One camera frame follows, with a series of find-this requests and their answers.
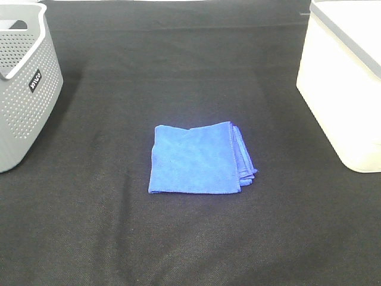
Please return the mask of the blue microfiber towel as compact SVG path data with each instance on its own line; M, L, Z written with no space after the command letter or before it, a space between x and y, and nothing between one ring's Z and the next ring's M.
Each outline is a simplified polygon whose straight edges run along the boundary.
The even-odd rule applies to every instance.
M159 125L151 154L151 194L235 194L257 172L232 122L191 129Z

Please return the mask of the black fabric table cover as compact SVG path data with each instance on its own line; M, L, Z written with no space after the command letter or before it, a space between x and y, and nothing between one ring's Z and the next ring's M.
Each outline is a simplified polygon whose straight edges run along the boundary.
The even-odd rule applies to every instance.
M338 159L296 77L308 1L46 1L64 78L1 175L2 285L379 285L380 175ZM149 194L154 127L231 121L238 194Z

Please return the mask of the white storage bin grey rim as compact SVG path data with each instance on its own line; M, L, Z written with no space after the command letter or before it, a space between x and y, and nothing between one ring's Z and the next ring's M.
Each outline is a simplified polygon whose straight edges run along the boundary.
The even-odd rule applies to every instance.
M296 87L341 162L379 172L379 1L311 2Z

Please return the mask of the grey perforated plastic basket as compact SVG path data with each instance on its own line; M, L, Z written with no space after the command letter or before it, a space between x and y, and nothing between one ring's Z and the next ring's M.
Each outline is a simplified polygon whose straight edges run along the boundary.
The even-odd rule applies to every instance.
M1 172L22 161L63 86L46 11L38 2L1 4L1 20L26 24L1 29Z

